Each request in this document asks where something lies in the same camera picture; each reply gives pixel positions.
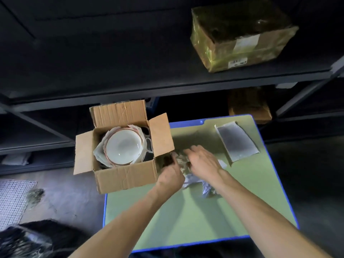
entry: taped cardboard box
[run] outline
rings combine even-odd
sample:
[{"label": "taped cardboard box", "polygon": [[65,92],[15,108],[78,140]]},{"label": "taped cardboard box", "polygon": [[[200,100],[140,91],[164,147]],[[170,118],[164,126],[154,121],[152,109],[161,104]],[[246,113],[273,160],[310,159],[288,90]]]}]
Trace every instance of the taped cardboard box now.
[{"label": "taped cardboard box", "polygon": [[209,72],[276,58],[299,29],[270,0],[192,9],[191,42]]},{"label": "taped cardboard box", "polygon": [[[76,136],[74,175],[93,171],[100,194],[152,184],[157,181],[156,157],[174,150],[167,114],[147,120],[144,100],[90,108],[94,130]],[[150,128],[154,159],[132,165],[101,169],[93,155],[101,136],[116,126],[133,124]]]},{"label": "taped cardboard box", "polygon": [[257,124],[266,124],[272,119],[264,92],[260,87],[229,90],[228,111],[230,116],[251,114]]}]

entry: person's left hand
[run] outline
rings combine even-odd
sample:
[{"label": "person's left hand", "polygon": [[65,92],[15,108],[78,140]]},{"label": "person's left hand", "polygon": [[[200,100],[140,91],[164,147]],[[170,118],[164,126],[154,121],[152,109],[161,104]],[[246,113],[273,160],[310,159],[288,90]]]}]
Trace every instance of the person's left hand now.
[{"label": "person's left hand", "polygon": [[162,169],[156,184],[161,191],[167,194],[168,198],[181,189],[185,181],[185,177],[180,171],[176,156],[178,155],[172,152],[173,163]]}]

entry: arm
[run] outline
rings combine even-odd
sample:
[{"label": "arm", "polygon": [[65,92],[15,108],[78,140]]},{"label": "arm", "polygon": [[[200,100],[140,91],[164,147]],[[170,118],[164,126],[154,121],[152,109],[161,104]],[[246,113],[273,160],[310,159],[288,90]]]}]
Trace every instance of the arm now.
[{"label": "arm", "polygon": [[223,170],[216,157],[202,146],[192,146],[184,152],[191,162],[191,171],[226,199],[266,258],[330,257],[285,217]]},{"label": "arm", "polygon": [[80,246],[70,258],[127,258],[157,210],[184,183],[174,163],[163,169],[156,185],[140,201],[107,224]]}]

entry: concrete floor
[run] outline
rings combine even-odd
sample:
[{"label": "concrete floor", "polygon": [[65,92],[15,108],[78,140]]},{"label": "concrete floor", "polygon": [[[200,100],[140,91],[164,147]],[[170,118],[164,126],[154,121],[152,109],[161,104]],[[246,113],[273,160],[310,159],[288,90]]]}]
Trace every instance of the concrete floor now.
[{"label": "concrete floor", "polygon": [[6,175],[1,178],[37,181],[45,196],[26,209],[21,223],[55,219],[93,235],[102,228],[105,195],[97,192],[92,172],[73,175],[73,168]]},{"label": "concrete floor", "polygon": [[[333,257],[344,257],[344,137],[276,143],[267,149],[300,230]],[[104,195],[97,193],[92,173],[73,176],[72,169],[57,169],[2,178],[35,180],[46,191],[22,222],[54,218],[91,234],[101,229]],[[262,257],[250,239],[212,246],[225,257]]]}]

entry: forearm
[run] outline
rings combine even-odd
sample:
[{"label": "forearm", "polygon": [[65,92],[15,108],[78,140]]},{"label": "forearm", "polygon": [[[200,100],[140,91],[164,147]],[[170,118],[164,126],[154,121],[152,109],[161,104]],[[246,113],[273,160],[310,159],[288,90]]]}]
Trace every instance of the forearm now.
[{"label": "forearm", "polygon": [[92,236],[71,258],[127,258],[154,214],[169,198],[154,186],[143,199]]},{"label": "forearm", "polygon": [[226,173],[222,174],[223,182],[214,187],[234,209],[266,258],[329,257],[285,217]]}]

